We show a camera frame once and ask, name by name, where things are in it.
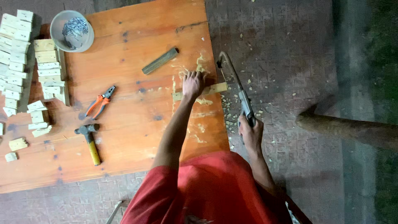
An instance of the hammer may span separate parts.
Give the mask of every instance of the hammer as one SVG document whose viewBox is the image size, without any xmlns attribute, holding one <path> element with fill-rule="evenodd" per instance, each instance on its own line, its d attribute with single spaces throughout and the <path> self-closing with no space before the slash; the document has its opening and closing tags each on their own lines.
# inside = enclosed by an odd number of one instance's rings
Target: hammer
<svg viewBox="0 0 398 224">
<path fill-rule="evenodd" d="M 90 148 L 91 157 L 93 158 L 93 162 L 95 166 L 101 164 L 100 157 L 97 152 L 96 145 L 94 143 L 94 138 L 91 132 L 97 132 L 99 128 L 99 124 L 89 124 L 81 126 L 80 128 L 75 130 L 75 134 L 83 134 L 86 137 L 86 141 L 88 147 Z"/>
</svg>

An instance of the concrete floor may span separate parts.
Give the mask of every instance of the concrete floor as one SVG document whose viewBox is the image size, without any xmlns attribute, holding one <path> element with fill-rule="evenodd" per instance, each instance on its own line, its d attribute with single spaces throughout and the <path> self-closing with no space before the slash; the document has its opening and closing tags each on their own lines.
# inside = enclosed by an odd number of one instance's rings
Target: concrete floor
<svg viewBox="0 0 398 224">
<path fill-rule="evenodd" d="M 5 0 L 0 12 L 31 10 L 46 23 L 64 9 L 89 14 L 139 2 L 36 0 L 22 7 Z M 343 223 L 341 140 L 301 130 L 294 122 L 303 109 L 337 91 L 332 2 L 207 0 L 206 11 L 215 57 L 229 53 L 253 110 L 263 111 L 257 118 L 264 122 L 263 150 L 272 175 L 314 223 Z M 226 121 L 234 124 L 237 91 L 227 81 L 232 89 L 223 94 L 223 107 Z M 246 159 L 233 124 L 227 127 L 230 146 Z M 7 212 L 0 214 L 0 224 L 105 223 L 118 200 L 127 203 L 134 196 L 145 174 L 2 194 L 0 209 Z"/>
</svg>

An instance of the pliers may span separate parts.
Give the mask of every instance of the pliers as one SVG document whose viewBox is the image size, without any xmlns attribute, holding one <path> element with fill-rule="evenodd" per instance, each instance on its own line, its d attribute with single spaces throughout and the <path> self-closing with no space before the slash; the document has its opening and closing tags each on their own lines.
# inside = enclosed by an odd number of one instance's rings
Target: pliers
<svg viewBox="0 0 398 224">
<path fill-rule="evenodd" d="M 101 109 L 97 112 L 97 114 L 96 115 L 94 115 L 94 117 L 92 118 L 92 120 L 95 120 L 97 117 L 98 117 L 98 115 L 100 115 L 101 113 L 102 113 L 102 111 L 103 111 L 103 109 L 105 108 L 105 105 L 107 105 L 109 102 L 110 102 L 110 97 L 112 96 L 112 94 L 113 94 L 113 91 L 115 90 L 115 86 L 112 86 L 111 88 L 109 88 L 103 95 L 98 95 L 98 97 L 97 97 L 97 99 L 96 100 L 94 100 L 91 104 L 90 104 L 90 106 L 88 107 L 88 109 L 87 109 L 87 111 L 86 111 L 86 117 L 88 116 L 88 114 L 94 109 L 94 107 L 97 105 L 97 104 L 99 104 L 100 102 L 101 102 L 101 100 L 103 100 L 102 101 L 102 104 L 101 104 Z"/>
</svg>

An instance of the hand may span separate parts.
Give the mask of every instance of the hand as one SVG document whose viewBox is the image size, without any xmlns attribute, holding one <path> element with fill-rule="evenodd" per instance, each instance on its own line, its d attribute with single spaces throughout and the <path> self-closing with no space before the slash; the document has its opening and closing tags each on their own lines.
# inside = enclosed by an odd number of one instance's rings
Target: hand
<svg viewBox="0 0 398 224">
<path fill-rule="evenodd" d="M 182 83 L 183 96 L 195 101 L 205 88 L 205 77 L 206 75 L 199 71 L 189 71 L 187 75 L 184 75 Z"/>
<path fill-rule="evenodd" d="M 242 136 L 249 157 L 262 155 L 261 141 L 263 139 L 264 123 L 256 118 L 256 125 L 250 127 L 246 116 L 239 116 L 239 135 Z"/>
</svg>

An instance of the wooden table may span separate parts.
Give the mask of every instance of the wooden table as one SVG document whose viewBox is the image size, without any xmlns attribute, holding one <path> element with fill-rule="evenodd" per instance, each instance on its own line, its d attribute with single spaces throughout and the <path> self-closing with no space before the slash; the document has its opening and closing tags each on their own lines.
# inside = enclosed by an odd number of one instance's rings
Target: wooden table
<svg viewBox="0 0 398 224">
<path fill-rule="evenodd" d="M 95 40 L 83 53 L 67 53 L 72 107 L 60 101 L 46 103 L 53 129 L 34 138 L 30 115 L 17 114 L 7 123 L 0 145 L 0 193 L 31 189 L 148 170 L 160 138 L 179 103 L 171 93 L 180 91 L 187 70 L 203 68 L 216 82 L 215 65 L 203 0 L 157 0 L 88 15 Z M 179 55 L 144 75 L 141 69 L 176 46 Z M 96 121 L 95 135 L 103 163 L 94 166 L 83 135 L 73 131 L 93 123 L 82 116 L 97 95 L 117 89 Z M 37 73 L 30 102 L 42 99 Z M 189 121 L 181 160 L 207 152 L 229 150 L 220 95 L 200 97 Z M 7 163 L 10 140 L 26 137 L 30 146 L 18 150 L 19 160 Z"/>
</svg>

